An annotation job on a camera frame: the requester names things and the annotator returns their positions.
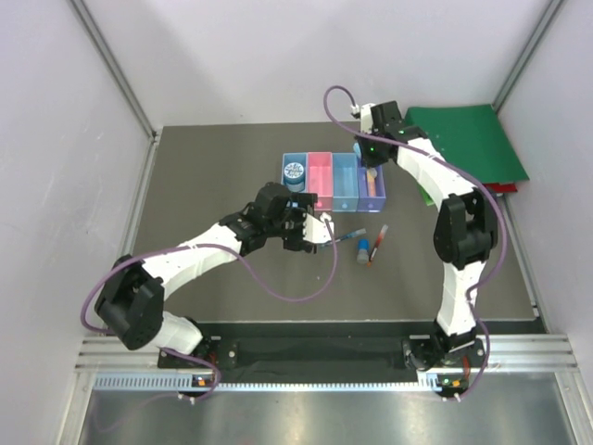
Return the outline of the orange highlighter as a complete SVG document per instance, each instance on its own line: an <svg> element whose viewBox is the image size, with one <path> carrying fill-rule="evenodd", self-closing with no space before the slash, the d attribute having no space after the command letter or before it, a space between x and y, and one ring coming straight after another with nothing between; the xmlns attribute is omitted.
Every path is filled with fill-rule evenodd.
<svg viewBox="0 0 593 445"><path fill-rule="evenodd" d="M367 194L368 197L376 197L376 177L377 171L375 168L366 170Z"/></svg>

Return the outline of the blue slime jar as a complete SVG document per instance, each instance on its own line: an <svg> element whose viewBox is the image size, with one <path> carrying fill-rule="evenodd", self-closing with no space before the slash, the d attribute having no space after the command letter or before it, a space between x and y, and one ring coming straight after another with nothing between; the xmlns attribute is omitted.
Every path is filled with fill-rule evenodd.
<svg viewBox="0 0 593 445"><path fill-rule="evenodd" d="M289 162L284 166L284 185L294 193L303 192L306 187L306 169L300 162Z"/></svg>

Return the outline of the pink drawer box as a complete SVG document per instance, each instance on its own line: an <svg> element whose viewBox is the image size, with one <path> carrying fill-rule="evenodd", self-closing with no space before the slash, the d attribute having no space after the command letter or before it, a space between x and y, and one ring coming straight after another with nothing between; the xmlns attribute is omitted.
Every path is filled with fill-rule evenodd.
<svg viewBox="0 0 593 445"><path fill-rule="evenodd" d="M334 198L333 154L331 152L308 153L308 191L316 194L317 210L331 210Z"/></svg>

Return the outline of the purple drawer box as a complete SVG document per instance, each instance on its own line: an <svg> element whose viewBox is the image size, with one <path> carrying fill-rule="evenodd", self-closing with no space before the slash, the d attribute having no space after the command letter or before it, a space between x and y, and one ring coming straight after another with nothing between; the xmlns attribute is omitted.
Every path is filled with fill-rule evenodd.
<svg viewBox="0 0 593 445"><path fill-rule="evenodd" d="M376 167L374 177L374 194L368 192L367 169L358 162L357 180L359 189L359 201L357 212L378 213L384 209L386 203L385 181L382 167Z"/></svg>

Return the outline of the light green folder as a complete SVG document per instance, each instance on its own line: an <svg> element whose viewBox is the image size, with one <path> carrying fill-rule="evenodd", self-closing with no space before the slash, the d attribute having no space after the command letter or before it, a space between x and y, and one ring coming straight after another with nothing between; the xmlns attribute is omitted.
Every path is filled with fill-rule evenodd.
<svg viewBox="0 0 593 445"><path fill-rule="evenodd" d="M430 197L430 195L425 191L424 188L422 188L420 185L418 186L419 192L421 194L421 197L423 199L424 204L427 207L431 207L434 206L434 201L432 200L432 198Z"/></svg>

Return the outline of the dark green binder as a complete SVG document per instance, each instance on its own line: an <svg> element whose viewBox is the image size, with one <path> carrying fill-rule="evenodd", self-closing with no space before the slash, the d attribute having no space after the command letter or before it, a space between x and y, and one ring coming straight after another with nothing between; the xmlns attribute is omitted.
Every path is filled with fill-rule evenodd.
<svg viewBox="0 0 593 445"><path fill-rule="evenodd" d="M410 107L405 121L423 130L448 163L483 184L508 185L529 179L490 105Z"/></svg>

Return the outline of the red folder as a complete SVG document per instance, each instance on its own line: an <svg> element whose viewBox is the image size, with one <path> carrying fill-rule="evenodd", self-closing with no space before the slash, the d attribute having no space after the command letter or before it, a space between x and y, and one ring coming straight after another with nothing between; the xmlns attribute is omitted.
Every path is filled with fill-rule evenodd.
<svg viewBox="0 0 593 445"><path fill-rule="evenodd" d="M502 196L507 194L513 194L518 192L518 188L516 184L509 183L509 184L500 184L500 183L490 183L485 184L485 188L493 195Z"/></svg>

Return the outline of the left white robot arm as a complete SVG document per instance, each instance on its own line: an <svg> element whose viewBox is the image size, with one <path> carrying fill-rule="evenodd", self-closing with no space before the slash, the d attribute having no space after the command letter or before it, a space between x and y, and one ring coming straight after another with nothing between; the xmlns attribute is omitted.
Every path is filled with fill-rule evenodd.
<svg viewBox="0 0 593 445"><path fill-rule="evenodd" d="M94 291L95 313L127 350L146 346L175 350L190 367L204 365L210 346L197 323L164 309L174 292L201 275L263 248L279 238L291 251L313 253L331 241L332 218L317 214L317 196L267 183L241 210L175 248L116 261Z"/></svg>

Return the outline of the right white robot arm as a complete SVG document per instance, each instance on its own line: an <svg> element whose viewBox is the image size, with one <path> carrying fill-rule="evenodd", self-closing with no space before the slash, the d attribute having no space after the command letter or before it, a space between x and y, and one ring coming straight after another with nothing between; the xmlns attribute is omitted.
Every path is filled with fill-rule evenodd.
<svg viewBox="0 0 593 445"><path fill-rule="evenodd" d="M434 333L410 347L407 357L419 370L454 366L475 343L477 284L498 243L496 213L475 184L445 166L428 135L403 120L396 102L354 105L351 113L360 122L363 166L394 161L438 209L433 242L444 265L441 306Z"/></svg>

